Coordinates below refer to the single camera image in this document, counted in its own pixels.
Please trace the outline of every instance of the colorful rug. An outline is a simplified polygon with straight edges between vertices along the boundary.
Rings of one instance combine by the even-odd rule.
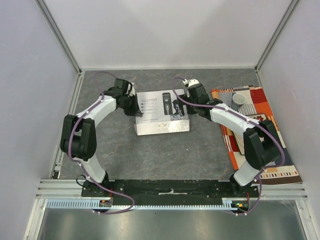
[[[261,174],[260,177],[262,184],[277,185],[301,183],[302,179],[293,162],[291,161],[262,87],[243,86],[227,89],[213,89],[211,91],[211,95],[213,98],[220,99],[225,104],[230,106],[233,92],[239,92],[246,97],[245,104],[238,110],[241,114],[261,121],[264,119],[269,119],[274,123],[283,147],[285,154],[284,165],[280,167],[268,168],[267,172]],[[238,170],[246,160],[244,156],[245,149],[243,137],[233,133],[230,129],[223,125],[221,125],[221,130],[232,166],[234,170]],[[281,158],[279,157],[276,161],[271,162],[268,166],[276,166],[280,162]]]

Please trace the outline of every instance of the cardboard box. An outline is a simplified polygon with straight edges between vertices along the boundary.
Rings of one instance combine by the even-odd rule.
[[[178,89],[179,95],[184,94],[183,89]],[[177,97],[172,90],[148,91],[137,93],[138,104],[142,117],[135,118],[134,129],[137,135],[166,134],[187,132],[190,122],[187,107],[182,115]]]

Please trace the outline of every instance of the wall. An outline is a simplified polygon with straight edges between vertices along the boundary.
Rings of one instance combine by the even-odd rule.
[[[300,1],[260,72],[315,216],[320,216],[319,12],[320,1]]]
[[[290,0],[46,0],[81,68],[253,67]]]
[[[0,5],[0,233],[21,240],[77,75],[34,0]]]

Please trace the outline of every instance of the black cable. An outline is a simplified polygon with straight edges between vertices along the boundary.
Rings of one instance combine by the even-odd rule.
[[[85,175],[80,174],[79,176],[76,177],[75,182],[76,182],[76,184],[78,184],[79,186],[83,187],[83,185],[78,182],[78,178],[81,177],[81,176],[84,177],[84,179],[86,179],[86,176],[85,176]]]

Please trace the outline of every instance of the purple cable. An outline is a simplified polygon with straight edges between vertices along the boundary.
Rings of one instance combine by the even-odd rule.
[[[95,81],[95,84],[97,85],[97,87],[99,88],[100,90],[100,93],[101,93],[101,100],[103,100],[105,98],[105,95],[104,95],[104,92],[100,89],[99,87],[99,84],[97,83],[97,74],[100,74],[100,73],[104,73],[104,74],[109,74],[111,75],[112,77],[114,78],[117,78],[116,76],[114,76],[113,74],[107,72],[107,71],[98,71],[95,75],[94,75],[94,81]],[[86,171],[86,169],[83,167],[83,165],[81,164],[81,161],[79,160],[76,160],[76,159],[73,159],[72,158],[72,154],[71,154],[71,148],[72,148],[72,141],[74,139],[74,136],[75,136],[75,133],[76,133],[76,129],[78,127],[78,125],[80,124],[81,120],[87,115],[89,114],[93,109],[95,109],[97,106],[99,106],[99,104],[101,104],[102,102],[101,101],[98,101],[96,102],[92,107],[90,107],[88,109],[87,112],[85,112],[84,114],[82,114],[78,120],[75,122],[74,126],[73,126],[73,129],[71,131],[71,134],[70,134],[70,139],[69,139],[69,144],[68,144],[68,157],[70,158],[71,161],[73,162],[77,162],[78,164],[80,164],[80,167],[82,169],[82,171],[84,172],[84,174],[86,175],[86,177],[88,179],[90,179],[95,185],[97,185],[99,188],[101,188],[102,190],[105,190],[109,193],[112,193],[112,194],[116,194],[116,195],[119,195],[119,196],[122,196],[122,197],[125,197],[125,198],[128,198],[132,201],[132,204],[131,206],[129,206],[128,208],[125,208],[125,209],[122,209],[122,210],[119,210],[119,211],[112,211],[112,212],[99,212],[99,211],[93,211],[94,213],[98,213],[100,215],[113,215],[113,214],[121,214],[121,213],[125,213],[125,212],[128,212],[130,211],[130,209],[132,209],[135,205],[135,200],[129,196],[129,195],[126,195],[126,194],[123,194],[123,193],[120,193],[120,192],[117,192],[117,191],[112,191],[110,189],[107,189],[106,187],[102,186],[101,184],[99,184],[97,181],[95,181],[94,179],[92,179],[92,177],[89,175],[89,173]]]
[[[223,110],[225,111],[226,109],[224,107],[221,107],[221,106],[214,106],[214,105],[204,105],[204,104],[195,104],[195,103],[191,103],[191,102],[188,102],[188,101],[185,101],[183,100],[176,92],[175,90],[175,85],[174,85],[174,81],[176,79],[180,79],[180,80],[185,80],[184,78],[182,77],[179,77],[179,76],[175,76],[172,81],[171,81],[171,87],[172,87],[172,91],[174,93],[174,95],[176,95],[176,97],[181,101],[183,102],[184,104],[187,104],[187,105],[190,105],[190,106],[194,106],[194,107],[201,107],[201,108],[210,108],[210,109],[220,109],[220,110]],[[241,120],[244,120],[244,121],[247,121],[247,118],[242,116],[241,114],[237,113],[237,112],[233,112],[233,111],[227,111],[229,113],[231,113],[232,115],[238,117],[239,119]],[[276,147],[279,149],[280,151],[280,154],[281,154],[281,162],[278,166],[276,167],[281,167],[283,164],[285,164],[285,153],[282,149],[282,147],[280,146],[280,144],[278,143],[278,141],[274,138],[274,136],[271,135],[270,132],[268,132],[267,130],[265,130],[262,126],[260,126],[259,124],[255,123],[254,121],[251,121],[249,120],[248,123],[256,126],[257,128],[259,128],[261,131],[263,131],[272,141],[273,143],[276,145]],[[268,168],[274,168],[274,166],[268,166],[268,167],[265,167],[265,169],[268,169]],[[260,197],[261,197],[261,192],[262,192],[262,182],[261,182],[261,179],[260,179],[260,175],[265,171],[265,169],[262,169],[255,177],[254,177],[254,180],[255,181],[258,181],[260,182],[260,190],[259,190],[259,195],[258,195],[258,198],[255,202],[255,204],[253,205],[253,207],[251,209],[249,209],[246,214],[250,213],[257,205],[257,203],[259,202],[260,200]]]

